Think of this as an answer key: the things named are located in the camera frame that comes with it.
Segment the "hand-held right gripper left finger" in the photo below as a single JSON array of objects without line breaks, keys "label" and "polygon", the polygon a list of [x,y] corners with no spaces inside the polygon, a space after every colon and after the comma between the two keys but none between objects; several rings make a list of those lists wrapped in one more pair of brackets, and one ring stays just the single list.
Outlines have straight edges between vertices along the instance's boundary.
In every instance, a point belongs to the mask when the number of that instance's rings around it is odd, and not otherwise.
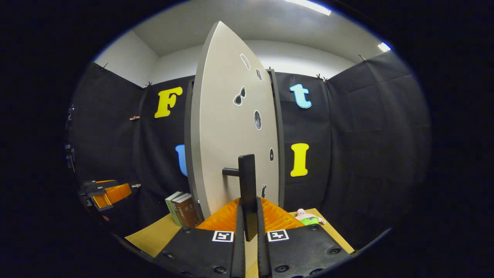
[{"label": "hand-held right gripper left finger", "polygon": [[155,257],[155,263],[182,278],[244,278],[245,238],[242,201],[224,206],[216,215],[233,229],[182,227]]}]

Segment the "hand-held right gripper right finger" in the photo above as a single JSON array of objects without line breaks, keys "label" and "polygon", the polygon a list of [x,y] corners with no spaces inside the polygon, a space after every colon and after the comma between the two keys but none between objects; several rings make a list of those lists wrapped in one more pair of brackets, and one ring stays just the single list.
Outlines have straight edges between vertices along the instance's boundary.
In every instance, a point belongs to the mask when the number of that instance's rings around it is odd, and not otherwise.
[{"label": "hand-held right gripper right finger", "polygon": [[321,225],[268,232],[261,197],[257,209],[260,278],[319,278],[352,259]]}]

